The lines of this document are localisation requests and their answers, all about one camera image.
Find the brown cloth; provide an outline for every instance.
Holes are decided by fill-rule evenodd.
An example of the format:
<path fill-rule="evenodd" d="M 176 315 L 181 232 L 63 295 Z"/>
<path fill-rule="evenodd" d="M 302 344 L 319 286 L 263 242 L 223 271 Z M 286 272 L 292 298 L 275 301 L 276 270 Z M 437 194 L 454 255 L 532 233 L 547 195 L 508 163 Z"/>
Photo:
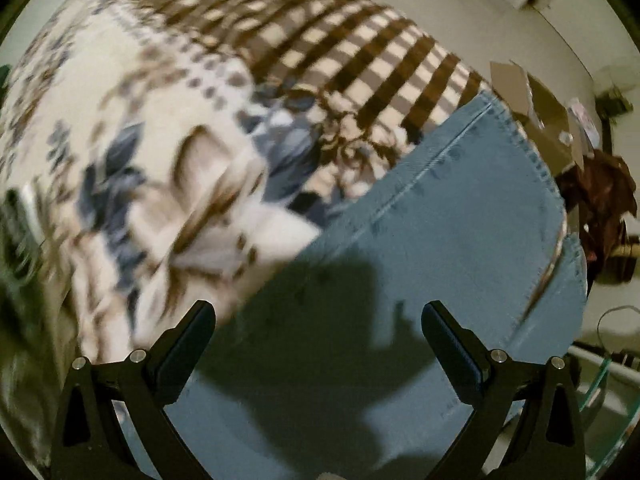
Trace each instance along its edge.
<path fill-rule="evenodd" d="M 566 210 L 579 208 L 580 241 L 587 257 L 587 279 L 591 286 L 620 241 L 623 229 L 620 217 L 626 212 L 634 216 L 638 213 L 636 183 L 621 157 L 602 150 L 584 157 L 584 170 L 574 166 L 558 176 L 556 183 Z"/>

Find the metal screw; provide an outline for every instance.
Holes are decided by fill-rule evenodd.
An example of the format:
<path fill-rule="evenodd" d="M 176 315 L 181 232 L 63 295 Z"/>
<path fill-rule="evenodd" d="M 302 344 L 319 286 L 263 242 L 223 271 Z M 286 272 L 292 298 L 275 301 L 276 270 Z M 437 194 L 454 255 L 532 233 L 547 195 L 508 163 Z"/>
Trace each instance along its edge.
<path fill-rule="evenodd" d="M 564 359 L 562 359 L 561 357 L 552 357 L 551 364 L 554 366 L 554 368 L 562 370 L 564 368 Z"/>
<path fill-rule="evenodd" d="M 491 350 L 491 359 L 493 359 L 497 363 L 503 363 L 508 358 L 509 356 L 504 350 Z"/>
<path fill-rule="evenodd" d="M 79 357 L 78 359 L 75 359 L 71 365 L 74 368 L 74 370 L 79 370 L 80 368 L 82 368 L 84 365 L 86 364 L 86 359 L 84 357 Z"/>
<path fill-rule="evenodd" d="M 144 350 L 134 350 L 133 352 L 131 352 L 129 359 L 131 359 L 131 361 L 133 361 L 134 363 L 139 363 L 141 361 L 144 361 L 145 357 L 146 352 Z"/>

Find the black object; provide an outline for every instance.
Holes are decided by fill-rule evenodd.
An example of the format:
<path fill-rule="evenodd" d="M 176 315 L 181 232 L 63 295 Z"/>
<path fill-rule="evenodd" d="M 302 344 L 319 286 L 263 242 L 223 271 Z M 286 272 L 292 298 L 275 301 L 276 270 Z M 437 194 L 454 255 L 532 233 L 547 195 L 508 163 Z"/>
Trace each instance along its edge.
<path fill-rule="evenodd" d="M 150 480 L 133 459 L 112 399 L 123 400 L 149 458 L 164 480 L 210 480 L 162 407 L 175 402 L 215 327 L 213 307 L 196 302 L 147 353 L 121 363 L 74 361 L 63 389 L 52 446 L 53 480 Z M 502 465 L 490 480 L 583 480 L 584 438 L 564 361 L 520 363 L 489 352 L 439 301 L 427 304 L 422 330 L 460 400 L 475 411 L 428 480 L 476 480 L 513 400 L 527 399 Z"/>

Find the blue jeans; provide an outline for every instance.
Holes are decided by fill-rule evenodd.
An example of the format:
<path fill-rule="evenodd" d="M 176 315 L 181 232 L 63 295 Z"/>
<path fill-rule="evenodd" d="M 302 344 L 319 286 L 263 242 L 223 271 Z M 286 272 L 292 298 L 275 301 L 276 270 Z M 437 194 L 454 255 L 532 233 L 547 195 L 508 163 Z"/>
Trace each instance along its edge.
<path fill-rule="evenodd" d="M 527 311 L 563 216 L 546 165 L 480 94 L 216 333 L 169 417 L 216 480 L 424 478 L 470 409 L 422 307 L 441 300 L 519 360 L 564 354 L 586 301 L 576 236 Z"/>

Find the checkered fabric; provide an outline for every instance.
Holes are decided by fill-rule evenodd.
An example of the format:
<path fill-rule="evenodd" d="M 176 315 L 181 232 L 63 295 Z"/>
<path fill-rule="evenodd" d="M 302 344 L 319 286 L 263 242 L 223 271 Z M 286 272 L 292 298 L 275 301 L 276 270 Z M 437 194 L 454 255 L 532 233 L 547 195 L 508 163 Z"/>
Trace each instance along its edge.
<path fill-rule="evenodd" d="M 237 52 L 256 83 L 340 92 L 360 129 L 400 126 L 414 144 L 490 88 L 404 14 L 370 0 L 131 1 L 153 26 Z"/>

